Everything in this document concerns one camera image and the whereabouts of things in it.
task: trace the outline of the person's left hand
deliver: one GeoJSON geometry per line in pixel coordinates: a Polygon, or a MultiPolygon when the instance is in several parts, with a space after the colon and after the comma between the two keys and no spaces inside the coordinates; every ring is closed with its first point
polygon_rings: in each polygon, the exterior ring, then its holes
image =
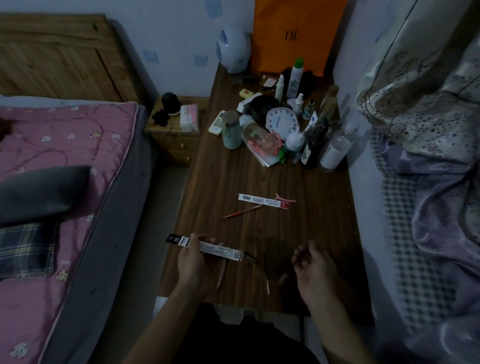
{"type": "Polygon", "coordinates": [[[205,258],[200,252],[200,240],[215,244],[215,238],[207,239],[205,235],[191,234],[188,248],[182,248],[179,254],[179,285],[198,294],[203,301],[211,286],[210,271],[205,263],[205,258]]]}

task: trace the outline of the pink bedspread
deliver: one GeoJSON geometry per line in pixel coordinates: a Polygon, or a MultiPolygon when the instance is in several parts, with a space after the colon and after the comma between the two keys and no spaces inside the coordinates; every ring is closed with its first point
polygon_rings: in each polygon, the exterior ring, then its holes
{"type": "Polygon", "coordinates": [[[0,182],[15,173],[89,165],[85,197],[60,225],[55,273],[0,281],[0,363],[37,363],[53,331],[102,197],[130,146],[136,103],[51,109],[0,107],[16,120],[0,143],[0,182]]]}

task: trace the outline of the plaid pillow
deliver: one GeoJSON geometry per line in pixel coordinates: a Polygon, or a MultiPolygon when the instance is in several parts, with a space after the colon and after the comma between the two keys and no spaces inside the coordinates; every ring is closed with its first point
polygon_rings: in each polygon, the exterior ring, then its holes
{"type": "Polygon", "coordinates": [[[57,227],[35,222],[0,228],[0,279],[52,274],[57,227]]]}

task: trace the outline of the person's hand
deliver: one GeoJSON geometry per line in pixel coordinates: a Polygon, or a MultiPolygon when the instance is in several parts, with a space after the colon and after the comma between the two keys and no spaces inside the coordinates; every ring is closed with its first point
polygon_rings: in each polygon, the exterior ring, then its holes
{"type": "Polygon", "coordinates": [[[198,298],[203,301],[210,289],[211,277],[204,255],[200,251],[200,240],[215,244],[215,238],[207,239],[205,235],[190,235],[188,248],[182,248],[179,254],[178,285],[186,287],[192,294],[198,295],[198,298]]]}
{"type": "Polygon", "coordinates": [[[308,248],[295,249],[292,264],[297,275],[300,295],[311,310],[336,298],[336,266],[328,252],[319,252],[315,241],[308,240],[308,248]]]}

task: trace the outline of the wooden headboard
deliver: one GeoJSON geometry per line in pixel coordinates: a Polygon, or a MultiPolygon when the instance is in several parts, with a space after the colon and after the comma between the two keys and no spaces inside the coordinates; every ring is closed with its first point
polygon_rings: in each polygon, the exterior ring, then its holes
{"type": "Polygon", "coordinates": [[[102,14],[0,14],[0,94],[152,106],[102,14]]]}

